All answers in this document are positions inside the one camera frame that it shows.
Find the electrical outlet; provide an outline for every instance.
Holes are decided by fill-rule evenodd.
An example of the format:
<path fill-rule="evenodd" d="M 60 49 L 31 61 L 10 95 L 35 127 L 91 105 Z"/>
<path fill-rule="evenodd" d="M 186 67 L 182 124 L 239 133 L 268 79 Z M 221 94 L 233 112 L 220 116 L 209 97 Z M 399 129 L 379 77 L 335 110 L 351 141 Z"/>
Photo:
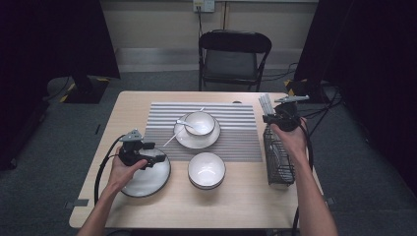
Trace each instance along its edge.
<path fill-rule="evenodd" d="M 205 12 L 214 12 L 214 0 L 205 0 Z"/>
<path fill-rule="evenodd" d="M 193 0 L 193 11 L 199 12 L 198 7 L 200 7 L 200 12 L 212 13 L 214 12 L 214 3 L 214 0 Z"/>
<path fill-rule="evenodd" d="M 198 7 L 200 7 L 200 12 L 203 12 L 205 7 L 205 0 L 193 0 L 193 11 L 199 12 L 197 9 Z"/>

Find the saucer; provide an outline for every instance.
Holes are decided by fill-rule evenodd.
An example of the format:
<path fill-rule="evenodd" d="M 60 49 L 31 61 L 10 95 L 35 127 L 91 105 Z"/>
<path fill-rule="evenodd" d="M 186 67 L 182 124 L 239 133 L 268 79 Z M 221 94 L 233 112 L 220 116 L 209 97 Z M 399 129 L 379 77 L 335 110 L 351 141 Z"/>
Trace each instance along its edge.
<path fill-rule="evenodd" d="M 156 156 L 164 154 L 159 149 L 141 149 L 141 154 Z M 130 197 L 142 198 L 158 192 L 168 181 L 171 173 L 171 163 L 168 157 L 165 161 L 156 163 L 152 168 L 137 170 L 133 179 L 122 189 L 122 193 Z"/>
<path fill-rule="evenodd" d="M 180 120 L 184 120 L 185 117 L 187 117 L 187 115 L 181 117 Z M 214 119 L 214 123 L 214 130 L 205 136 L 195 136 L 189 134 L 184 125 L 175 124 L 174 134 L 178 133 L 175 138 L 177 139 L 178 143 L 186 148 L 207 148 L 214 144 L 220 136 L 220 124 L 218 124 L 216 119 Z"/>
<path fill-rule="evenodd" d="M 199 189 L 214 189 L 223 182 L 226 166 L 214 153 L 203 152 L 194 156 L 188 164 L 188 177 Z"/>

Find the teacup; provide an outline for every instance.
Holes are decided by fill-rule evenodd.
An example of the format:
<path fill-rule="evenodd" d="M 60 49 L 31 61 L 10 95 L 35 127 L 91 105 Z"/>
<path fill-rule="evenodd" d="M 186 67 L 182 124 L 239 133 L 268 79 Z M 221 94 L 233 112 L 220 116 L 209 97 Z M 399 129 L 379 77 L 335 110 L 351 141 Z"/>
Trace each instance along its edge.
<path fill-rule="evenodd" d="M 188 133 L 196 136 L 204 136 L 210 134 L 214 130 L 214 118 L 203 111 L 190 113 L 185 118 L 185 122 L 190 126 L 185 126 Z"/>

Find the dish rack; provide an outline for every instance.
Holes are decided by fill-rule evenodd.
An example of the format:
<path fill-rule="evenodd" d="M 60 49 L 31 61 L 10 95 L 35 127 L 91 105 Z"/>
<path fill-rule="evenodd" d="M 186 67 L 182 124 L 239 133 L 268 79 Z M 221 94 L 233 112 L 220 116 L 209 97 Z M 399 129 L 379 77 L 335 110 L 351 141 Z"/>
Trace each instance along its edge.
<path fill-rule="evenodd" d="M 294 165 L 282 141 L 269 126 L 264 130 L 264 147 L 267 160 L 268 183 L 291 185 L 295 181 Z"/>

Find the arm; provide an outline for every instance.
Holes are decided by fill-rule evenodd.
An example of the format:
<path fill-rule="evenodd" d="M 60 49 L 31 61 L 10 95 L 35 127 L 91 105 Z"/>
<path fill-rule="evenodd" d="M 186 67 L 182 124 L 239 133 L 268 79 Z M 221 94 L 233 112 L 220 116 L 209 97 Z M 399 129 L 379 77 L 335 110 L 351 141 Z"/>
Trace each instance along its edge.
<path fill-rule="evenodd" d="M 147 161 L 143 159 L 132 166 L 126 166 L 117 155 L 119 149 L 120 148 L 116 150 L 116 155 L 113 158 L 113 165 L 111 167 L 107 185 L 101 193 L 94 209 L 83 224 L 83 227 L 81 227 L 78 232 L 77 235 L 79 236 L 104 235 L 105 223 L 116 195 L 133 178 L 135 172 L 147 164 Z"/>
<path fill-rule="evenodd" d="M 292 132 L 283 132 L 275 124 L 271 124 L 270 128 L 281 138 L 294 164 L 301 235 L 337 235 L 333 217 L 310 169 L 303 131 L 297 128 Z"/>

